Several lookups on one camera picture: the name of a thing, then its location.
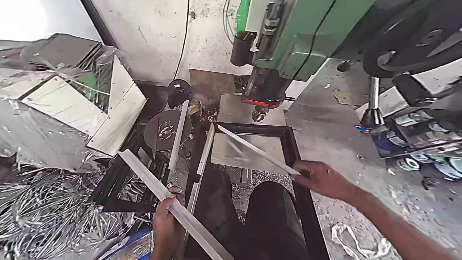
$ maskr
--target left hand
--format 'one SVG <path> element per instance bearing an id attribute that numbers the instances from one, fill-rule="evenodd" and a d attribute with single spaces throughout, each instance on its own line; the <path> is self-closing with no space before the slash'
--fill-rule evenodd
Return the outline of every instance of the left hand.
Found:
<path id="1" fill-rule="evenodd" d="M 172 187 L 169 191 L 172 196 L 157 205 L 156 214 L 154 214 L 152 221 L 152 229 L 154 230 L 152 259 L 172 259 L 184 238 L 184 227 L 169 211 L 175 199 L 178 199 L 181 205 L 185 205 L 184 195 L 180 193 L 181 188 L 179 187 Z"/>

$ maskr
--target white wall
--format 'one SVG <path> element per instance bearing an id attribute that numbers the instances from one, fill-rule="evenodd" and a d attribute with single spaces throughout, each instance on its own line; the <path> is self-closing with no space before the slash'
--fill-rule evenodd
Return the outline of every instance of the white wall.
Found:
<path id="1" fill-rule="evenodd" d="M 131 74 L 166 86 L 173 79 L 186 25 L 187 0 L 93 0 L 119 48 L 129 57 Z M 189 69 L 250 74 L 252 67 L 230 63 L 232 45 L 225 36 L 225 0 L 190 0 L 188 36 L 177 78 L 189 81 Z M 234 28 L 240 0 L 231 0 Z"/>
<path id="2" fill-rule="evenodd" d="M 0 40 L 36 41 L 55 33 L 101 41 L 80 0 L 0 0 Z"/>

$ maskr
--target concrete floor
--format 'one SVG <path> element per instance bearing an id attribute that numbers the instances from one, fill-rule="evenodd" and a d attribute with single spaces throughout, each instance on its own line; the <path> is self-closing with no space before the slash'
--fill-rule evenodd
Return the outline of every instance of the concrete floor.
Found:
<path id="1" fill-rule="evenodd" d="M 299 129 L 294 132 L 302 159 L 329 164 L 444 247 L 462 254 L 462 220 L 459 217 L 462 201 L 454 194 L 462 194 L 460 184 L 444 181 L 427 191 L 421 185 L 419 172 L 395 170 L 395 175 L 388 173 L 388 167 L 379 158 L 371 138 L 354 127 L 359 123 L 354 112 L 356 107 L 338 104 L 332 94 L 334 88 L 367 94 L 368 76 L 359 64 L 340 73 L 336 70 L 339 62 L 330 60 L 286 113 L 287 125 Z M 432 167 L 426 167 L 426 170 L 439 175 Z M 248 195 L 264 180 L 276 180 L 290 188 L 289 180 L 282 176 L 254 174 L 252 187 L 233 185 L 236 208 L 246 210 Z M 331 239 L 331 229 L 337 223 L 352 227 L 361 248 L 377 251 L 377 244 L 383 236 L 355 208 L 316 193 L 313 193 L 313 199 L 331 259 L 352 259 Z M 342 240 L 355 248 L 347 232 L 342 234 Z M 381 259 L 400 259 L 400 256 L 392 248 Z"/>

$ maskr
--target right hand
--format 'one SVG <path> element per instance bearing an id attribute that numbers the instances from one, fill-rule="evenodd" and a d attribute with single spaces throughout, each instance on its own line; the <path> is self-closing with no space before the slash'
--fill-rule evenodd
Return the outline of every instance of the right hand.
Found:
<path id="1" fill-rule="evenodd" d="M 348 201 L 357 190 L 360 190 L 323 162 L 297 161 L 293 168 L 303 175 L 294 176 L 296 182 L 330 198 Z"/>

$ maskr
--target forearm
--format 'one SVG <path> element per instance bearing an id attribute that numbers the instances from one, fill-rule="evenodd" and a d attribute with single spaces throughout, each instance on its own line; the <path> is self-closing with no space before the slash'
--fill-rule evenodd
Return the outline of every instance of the forearm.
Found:
<path id="1" fill-rule="evenodd" d="M 456 259 L 451 252 L 388 209 L 372 194 L 357 188 L 346 201 L 363 213 L 406 260 Z"/>

